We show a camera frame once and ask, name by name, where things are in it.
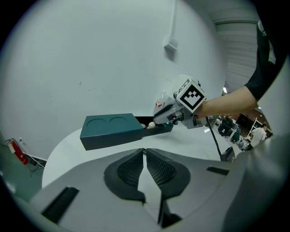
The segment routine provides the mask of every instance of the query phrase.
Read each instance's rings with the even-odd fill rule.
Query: red fire extinguisher
[[[18,157],[18,159],[20,159],[20,161],[24,165],[26,165],[28,163],[26,156],[23,154],[22,150],[20,149],[20,147],[18,147],[17,143],[14,140],[10,140],[8,146],[9,146],[11,152],[15,153],[15,155]]]

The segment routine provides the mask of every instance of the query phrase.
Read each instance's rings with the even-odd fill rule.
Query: white wall
[[[274,135],[290,134],[289,76],[290,58],[287,56],[275,81],[258,102]]]
[[[88,115],[152,113],[179,74],[220,96],[226,53],[196,2],[180,1],[174,57],[163,48],[172,0],[64,0],[34,5],[1,57],[0,130],[47,159]]]

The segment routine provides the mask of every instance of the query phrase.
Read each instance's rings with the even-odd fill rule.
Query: black sleeve
[[[257,43],[258,50],[256,69],[249,82],[245,86],[250,90],[250,92],[258,101],[270,87],[278,72],[275,64],[268,61],[270,52],[269,40],[259,30],[258,26]]]
[[[252,0],[263,24],[266,36],[257,27],[257,63],[256,70],[246,84],[257,101],[264,95],[282,68],[289,48],[289,12],[284,1],[276,0],[272,4],[265,1]],[[271,42],[275,57],[275,65],[268,61]]]

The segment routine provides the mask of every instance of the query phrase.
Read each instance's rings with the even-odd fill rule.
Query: person
[[[258,100],[276,78],[287,52],[281,50],[277,43],[272,46],[261,21],[258,22],[256,30],[258,44],[256,69],[249,82],[232,93],[204,101],[194,112],[198,119],[209,115],[240,113],[258,107]]]
[[[266,138],[267,125],[263,124],[260,128],[251,131],[251,143],[246,150],[251,150]]]

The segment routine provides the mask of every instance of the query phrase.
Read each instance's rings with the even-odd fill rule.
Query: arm
[[[255,130],[256,130],[256,129],[254,129],[254,130],[251,131],[251,141],[253,140]]]
[[[261,138],[261,142],[264,141],[266,138],[266,134],[263,135],[263,137]]]
[[[246,86],[230,94],[204,101],[194,112],[197,118],[209,115],[239,113],[257,107],[257,100]]]

